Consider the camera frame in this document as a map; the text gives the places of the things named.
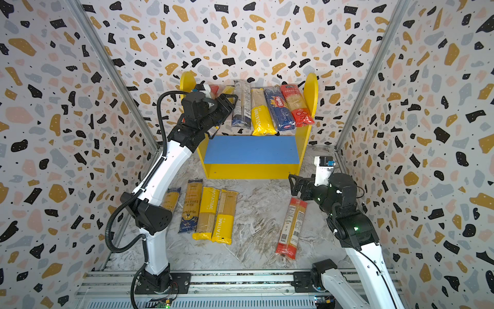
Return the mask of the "blue Barilla spaghetti bag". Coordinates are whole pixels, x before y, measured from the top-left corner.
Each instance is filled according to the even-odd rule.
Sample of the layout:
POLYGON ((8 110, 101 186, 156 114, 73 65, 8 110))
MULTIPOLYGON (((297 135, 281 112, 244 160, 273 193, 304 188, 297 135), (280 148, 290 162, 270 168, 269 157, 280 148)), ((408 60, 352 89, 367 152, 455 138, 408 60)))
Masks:
POLYGON ((264 88, 264 96, 277 131, 295 129, 295 120, 279 86, 264 88))

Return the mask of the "red spaghetti bag black label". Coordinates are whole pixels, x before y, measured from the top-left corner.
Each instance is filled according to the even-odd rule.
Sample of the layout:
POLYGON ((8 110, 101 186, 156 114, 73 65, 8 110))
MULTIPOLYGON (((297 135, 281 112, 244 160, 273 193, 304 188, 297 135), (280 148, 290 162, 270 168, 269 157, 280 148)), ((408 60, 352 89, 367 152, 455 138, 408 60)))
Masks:
POLYGON ((215 99, 220 94, 219 85, 210 84, 209 87, 210 87, 211 97, 215 99))

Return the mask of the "clear white label spaghetti bag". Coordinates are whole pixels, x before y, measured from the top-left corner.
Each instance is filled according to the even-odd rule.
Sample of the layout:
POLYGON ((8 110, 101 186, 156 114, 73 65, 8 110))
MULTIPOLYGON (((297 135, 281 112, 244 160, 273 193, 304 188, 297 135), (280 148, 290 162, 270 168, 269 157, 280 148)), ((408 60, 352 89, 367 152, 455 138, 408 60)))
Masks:
POLYGON ((249 83, 243 80, 235 81, 234 95, 237 96, 237 102, 232 113, 232 127, 250 129, 252 125, 252 97, 249 83))

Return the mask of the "plain yellow spaghetti bag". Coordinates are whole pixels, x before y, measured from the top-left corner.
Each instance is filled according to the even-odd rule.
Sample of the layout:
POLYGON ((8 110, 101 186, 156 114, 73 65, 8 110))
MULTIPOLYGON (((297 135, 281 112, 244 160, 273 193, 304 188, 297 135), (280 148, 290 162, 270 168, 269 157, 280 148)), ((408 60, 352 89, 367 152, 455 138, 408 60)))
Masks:
POLYGON ((233 95, 234 94, 234 86, 225 86, 221 92, 221 94, 225 95, 233 95))

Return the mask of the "red clear spaghetti bag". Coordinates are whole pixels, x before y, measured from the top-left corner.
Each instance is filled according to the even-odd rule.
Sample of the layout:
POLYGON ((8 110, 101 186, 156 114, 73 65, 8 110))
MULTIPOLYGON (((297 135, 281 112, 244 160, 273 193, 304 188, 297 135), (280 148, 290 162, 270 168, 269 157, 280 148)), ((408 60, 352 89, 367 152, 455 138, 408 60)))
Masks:
POLYGON ((275 253, 289 258, 296 259, 298 241, 303 227, 306 214, 307 203, 292 198, 284 219, 275 253))

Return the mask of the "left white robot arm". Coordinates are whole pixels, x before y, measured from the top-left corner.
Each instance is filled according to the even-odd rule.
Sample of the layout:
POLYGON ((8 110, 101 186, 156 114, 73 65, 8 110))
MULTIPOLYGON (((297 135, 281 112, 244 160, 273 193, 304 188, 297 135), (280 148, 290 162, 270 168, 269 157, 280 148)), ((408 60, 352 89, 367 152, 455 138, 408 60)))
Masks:
POLYGON ((156 293, 172 286, 165 241, 173 214, 162 207, 169 186, 202 141, 216 136, 238 100, 234 94, 222 93, 215 99, 201 91, 180 91, 179 94, 183 97, 183 113, 171 132, 163 133, 162 154, 132 193, 123 193, 121 206, 111 215, 114 220, 119 212, 127 210, 135 219, 140 234, 122 248, 115 247, 110 240, 106 242, 114 253, 125 252, 136 243, 142 243, 145 262, 138 274, 140 283, 156 293))

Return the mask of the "red spaghetti bag top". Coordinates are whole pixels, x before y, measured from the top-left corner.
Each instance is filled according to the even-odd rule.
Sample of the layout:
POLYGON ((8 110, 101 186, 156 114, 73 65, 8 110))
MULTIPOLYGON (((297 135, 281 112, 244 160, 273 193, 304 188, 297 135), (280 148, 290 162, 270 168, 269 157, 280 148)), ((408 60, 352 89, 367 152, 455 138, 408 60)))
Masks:
POLYGON ((290 109, 297 127, 312 126, 315 121, 311 116, 306 101, 301 94, 297 85, 284 84, 280 90, 285 98, 286 104, 290 109))

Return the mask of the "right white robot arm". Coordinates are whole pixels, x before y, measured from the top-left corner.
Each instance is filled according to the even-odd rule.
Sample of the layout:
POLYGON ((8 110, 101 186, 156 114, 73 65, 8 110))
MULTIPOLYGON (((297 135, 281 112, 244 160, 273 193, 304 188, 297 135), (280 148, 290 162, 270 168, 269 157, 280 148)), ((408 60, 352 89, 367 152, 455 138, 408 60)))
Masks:
POLYGON ((288 179, 292 196, 314 201, 327 214, 328 227, 350 257, 365 294, 361 296, 330 259, 313 264, 313 287, 330 292, 341 308, 403 308, 385 264, 376 229, 358 209, 359 187, 352 177, 333 173, 321 184, 315 178, 296 175, 289 175, 288 179))

